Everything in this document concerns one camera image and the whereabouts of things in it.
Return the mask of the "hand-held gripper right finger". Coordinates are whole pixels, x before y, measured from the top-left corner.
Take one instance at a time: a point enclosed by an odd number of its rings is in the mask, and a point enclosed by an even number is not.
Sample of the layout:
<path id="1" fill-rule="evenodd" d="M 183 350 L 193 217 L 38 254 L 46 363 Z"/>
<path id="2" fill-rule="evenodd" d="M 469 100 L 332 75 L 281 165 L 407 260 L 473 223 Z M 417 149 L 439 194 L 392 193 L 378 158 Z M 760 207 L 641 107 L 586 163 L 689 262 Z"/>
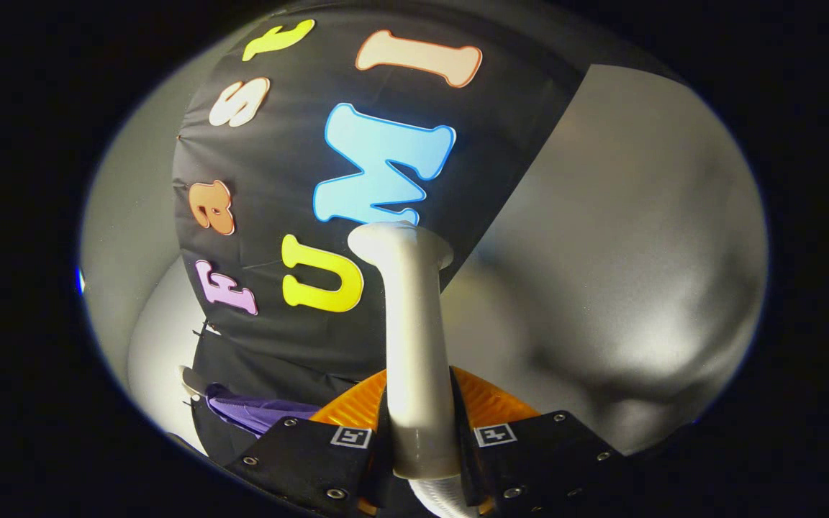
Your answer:
<path id="1" fill-rule="evenodd" d="M 461 488 L 478 517 L 614 514 L 634 485 L 628 459 L 565 410 L 540 413 L 451 368 Z"/>

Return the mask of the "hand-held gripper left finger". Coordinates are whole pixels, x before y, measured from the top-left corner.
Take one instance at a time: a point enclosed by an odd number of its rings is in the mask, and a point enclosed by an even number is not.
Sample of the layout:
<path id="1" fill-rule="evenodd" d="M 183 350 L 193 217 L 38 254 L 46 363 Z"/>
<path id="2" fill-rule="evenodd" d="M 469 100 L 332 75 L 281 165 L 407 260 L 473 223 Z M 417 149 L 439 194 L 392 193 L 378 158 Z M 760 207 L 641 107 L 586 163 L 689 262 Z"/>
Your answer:
<path id="1" fill-rule="evenodd" d="M 308 517 L 378 517 L 394 474 L 386 371 L 309 419 L 277 421 L 225 469 Z"/>

